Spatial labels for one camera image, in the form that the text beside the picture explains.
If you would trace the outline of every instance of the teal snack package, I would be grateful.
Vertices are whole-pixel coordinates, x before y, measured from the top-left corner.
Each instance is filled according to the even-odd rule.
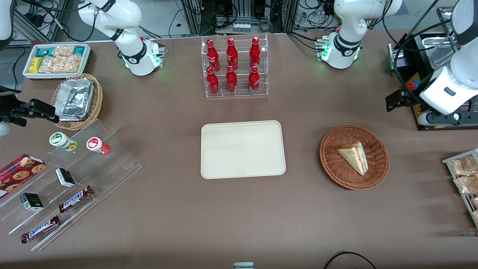
[[[55,48],[40,48],[38,49],[37,57],[53,56],[53,50]]]
[[[73,54],[83,55],[84,51],[85,51],[85,47],[76,47],[75,52]]]

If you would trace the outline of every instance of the white storage bin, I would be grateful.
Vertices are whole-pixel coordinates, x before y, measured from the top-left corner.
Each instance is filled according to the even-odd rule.
[[[44,48],[51,48],[55,47],[58,45],[64,45],[64,46],[76,46],[76,47],[84,47],[85,50],[83,51],[83,55],[81,57],[81,62],[80,62],[80,67],[78,68],[78,72],[76,73],[54,73],[54,74],[48,74],[48,73],[29,73],[29,68],[30,64],[32,63],[33,57],[35,57],[38,53],[38,50],[44,49]],[[25,68],[23,69],[23,75],[26,78],[35,80],[35,79],[63,79],[63,78],[69,78],[74,75],[80,75],[83,74],[83,71],[85,70],[85,67],[88,62],[88,57],[90,53],[90,47],[85,44],[85,43],[61,43],[61,44],[41,44],[41,45],[35,45],[32,48],[32,51],[30,52],[30,55],[28,56],[28,61],[25,65]]]

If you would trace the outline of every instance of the red coca-cola bottle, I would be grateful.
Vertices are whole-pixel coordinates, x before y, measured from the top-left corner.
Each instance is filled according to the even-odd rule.
[[[228,38],[228,50],[226,51],[228,57],[228,65],[232,65],[234,70],[239,68],[238,49],[234,45],[234,38]]]
[[[257,36],[252,38],[252,46],[249,51],[249,65],[252,68],[254,65],[259,66],[261,63],[261,47],[259,47],[259,38]]]
[[[216,48],[214,47],[214,42],[212,39],[206,41],[207,44],[207,60],[209,65],[214,68],[214,71],[219,72],[221,70],[221,64],[219,63],[219,53],[217,53]]]
[[[212,67],[207,67],[207,86],[209,87],[209,91],[212,95],[219,94],[219,80],[217,76],[214,74],[214,69]]]
[[[257,92],[259,92],[259,80],[260,80],[260,76],[259,74],[257,73],[257,66],[254,65],[251,69],[250,69],[250,74],[249,74],[249,92],[251,94],[256,94]]]
[[[236,72],[234,72],[234,67],[232,65],[228,65],[226,81],[228,82],[228,91],[230,93],[235,93],[238,88],[238,76],[236,75]]]

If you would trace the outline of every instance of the yellow snack package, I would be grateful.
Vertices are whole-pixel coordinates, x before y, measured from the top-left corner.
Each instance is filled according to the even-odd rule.
[[[43,58],[42,57],[33,57],[32,63],[30,64],[30,68],[28,68],[28,72],[31,74],[37,74],[38,68],[42,64]]]

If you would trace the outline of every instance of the snickers bar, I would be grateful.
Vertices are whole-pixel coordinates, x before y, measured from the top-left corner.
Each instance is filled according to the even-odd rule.
[[[22,235],[22,244],[27,243],[28,241],[32,240],[35,236],[46,232],[47,230],[55,227],[60,226],[60,219],[57,215],[55,215],[51,220],[45,222],[44,224],[36,227],[34,230],[31,230],[29,233],[25,233]]]
[[[92,193],[93,193],[93,190],[88,185],[86,188],[82,189],[82,191],[77,193],[75,196],[68,199],[63,204],[60,204],[58,206],[60,208],[60,213],[65,212],[68,208],[73,207],[74,205],[76,205],[77,203],[79,203],[81,200],[83,200],[85,197],[87,197],[88,195],[90,195]]]

